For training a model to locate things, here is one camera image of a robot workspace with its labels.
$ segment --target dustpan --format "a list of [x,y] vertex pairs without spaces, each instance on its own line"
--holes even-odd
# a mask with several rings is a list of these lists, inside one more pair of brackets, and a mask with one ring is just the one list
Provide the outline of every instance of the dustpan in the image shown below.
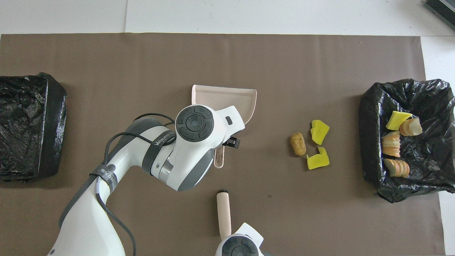
[[[220,110],[230,106],[235,106],[243,122],[246,124],[253,116],[256,107],[256,97],[258,92],[255,89],[215,87],[205,85],[193,85],[191,90],[191,104],[201,104]],[[216,168],[223,167],[224,146],[215,150],[215,160],[213,165]]]

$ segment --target brown table cover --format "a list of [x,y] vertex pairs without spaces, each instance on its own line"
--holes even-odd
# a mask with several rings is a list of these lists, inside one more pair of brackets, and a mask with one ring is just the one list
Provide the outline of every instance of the brown table cover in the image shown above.
[[[108,207],[132,230],[138,256],[214,255],[216,193],[230,191],[233,231],[243,222],[262,250],[294,255],[444,254],[437,194],[390,204],[364,181],[358,105],[374,82],[425,79],[420,38],[394,36],[59,34],[2,35],[0,75],[47,72],[68,92],[57,175],[0,184],[0,255],[45,255],[65,205],[103,158],[106,142],[136,116],[175,117],[193,84],[254,88],[256,111],[195,188],[176,192],[139,167]],[[330,126],[330,165],[308,171],[289,136]],[[131,243],[116,227],[127,255]]]

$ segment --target black cable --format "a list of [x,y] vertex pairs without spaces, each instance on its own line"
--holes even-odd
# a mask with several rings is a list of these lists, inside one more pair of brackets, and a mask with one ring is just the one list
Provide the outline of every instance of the black cable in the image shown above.
[[101,208],[103,208],[103,210],[111,216],[111,218],[113,218],[117,223],[118,225],[120,225],[120,227],[122,227],[127,233],[128,235],[130,236],[131,238],[131,242],[133,243],[133,256],[136,256],[136,241],[134,240],[134,236],[133,234],[131,233],[131,231],[126,227],[125,224],[123,224],[123,222],[121,222],[117,216],[115,216],[108,208],[107,206],[104,204],[103,200],[101,200],[101,197],[100,197],[100,194],[97,193],[96,194],[96,200],[98,201],[98,203],[100,204]]
[[147,113],[147,114],[142,114],[140,116],[138,116],[136,119],[134,119],[134,121],[142,118],[142,117],[146,117],[146,116],[160,116],[160,117],[164,117],[166,118],[167,120],[171,121],[170,123],[166,123],[164,124],[164,126],[168,126],[169,124],[174,124],[175,121],[174,119],[170,118],[169,116],[165,115],[165,114],[160,114],[160,113]]
[[122,133],[117,133],[116,135],[114,135],[110,140],[109,142],[106,144],[106,149],[104,150],[104,160],[103,160],[103,164],[104,165],[107,165],[107,161],[108,161],[108,158],[109,158],[109,147],[111,146],[111,143],[114,141],[114,139],[116,139],[117,137],[120,137],[122,135],[131,135],[131,136],[134,136],[134,137],[138,137],[150,144],[152,144],[153,142],[149,139],[147,139],[146,137],[143,137],[139,134],[136,134],[136,133],[129,133],[129,132],[122,132]]

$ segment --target black trash bag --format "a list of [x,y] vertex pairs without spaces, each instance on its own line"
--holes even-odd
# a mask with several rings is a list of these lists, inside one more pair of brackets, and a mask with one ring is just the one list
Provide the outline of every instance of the black trash bag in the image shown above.
[[[422,134],[400,136],[400,158],[381,153],[381,137],[391,132],[385,125],[392,111],[420,118]],[[440,79],[418,82],[404,79],[375,83],[359,106],[360,151],[364,178],[390,203],[409,196],[446,190],[455,193],[454,95]],[[382,159],[409,164],[408,178],[390,177]]]
[[57,173],[66,91],[50,75],[0,77],[0,178],[30,180]]

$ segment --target white table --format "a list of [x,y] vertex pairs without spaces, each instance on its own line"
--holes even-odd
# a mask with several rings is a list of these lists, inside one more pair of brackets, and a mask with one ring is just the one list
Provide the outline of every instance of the white table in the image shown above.
[[[455,30],[421,0],[0,1],[0,34],[118,32],[421,36],[426,78],[455,84]],[[439,198],[455,255],[455,195]]]

